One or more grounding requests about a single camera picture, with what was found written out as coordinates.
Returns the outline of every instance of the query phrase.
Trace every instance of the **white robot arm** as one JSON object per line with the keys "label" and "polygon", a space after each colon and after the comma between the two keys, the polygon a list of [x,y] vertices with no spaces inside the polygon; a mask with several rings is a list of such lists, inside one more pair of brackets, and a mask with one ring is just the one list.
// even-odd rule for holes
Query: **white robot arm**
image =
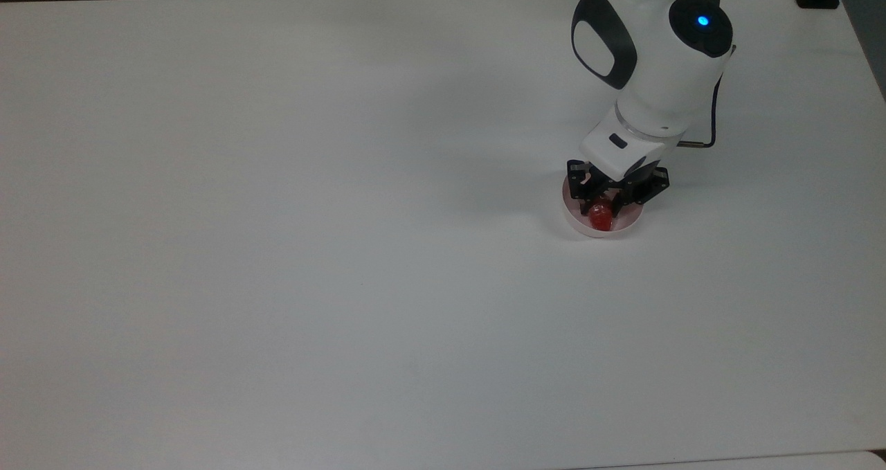
{"label": "white robot arm", "polygon": [[[569,161],[570,196],[588,203],[616,190],[613,214],[670,184],[658,167],[680,144],[732,56],[732,25],[719,0],[581,0],[572,46],[581,63],[620,89]],[[703,147],[704,144],[691,144]]]}

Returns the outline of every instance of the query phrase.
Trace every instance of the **white table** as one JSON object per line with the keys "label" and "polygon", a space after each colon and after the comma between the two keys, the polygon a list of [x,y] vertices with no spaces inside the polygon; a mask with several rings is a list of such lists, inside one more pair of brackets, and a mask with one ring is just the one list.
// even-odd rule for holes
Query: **white table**
{"label": "white table", "polygon": [[723,0],[718,145],[592,240],[577,1],[0,4],[0,467],[886,446],[886,105],[845,12]]}

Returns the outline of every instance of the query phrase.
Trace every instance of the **red object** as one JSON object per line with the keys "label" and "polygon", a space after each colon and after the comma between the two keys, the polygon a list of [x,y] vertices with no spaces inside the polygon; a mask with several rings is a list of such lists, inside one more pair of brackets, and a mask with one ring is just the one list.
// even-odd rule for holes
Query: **red object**
{"label": "red object", "polygon": [[588,211],[591,227],[598,231],[612,230],[612,201],[605,196],[594,199]]}

